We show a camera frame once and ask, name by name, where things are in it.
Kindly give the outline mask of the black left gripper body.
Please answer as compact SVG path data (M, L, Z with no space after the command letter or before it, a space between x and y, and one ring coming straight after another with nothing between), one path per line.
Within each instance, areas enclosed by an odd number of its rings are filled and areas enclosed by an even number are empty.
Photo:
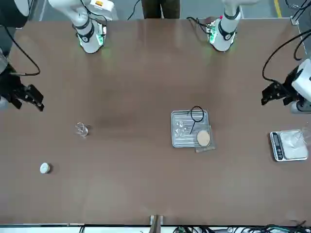
M301 71L298 71L299 66L296 66L286 77L282 84L282 99L301 100L300 94L292 87L292 83L297 79Z

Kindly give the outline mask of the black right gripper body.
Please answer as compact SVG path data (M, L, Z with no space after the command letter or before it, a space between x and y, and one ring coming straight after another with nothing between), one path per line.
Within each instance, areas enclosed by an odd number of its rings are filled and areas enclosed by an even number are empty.
M21 83L20 77L15 75L15 72L15 69L8 64L0 74L0 97L8 102L11 102L12 99L26 100L25 86Z

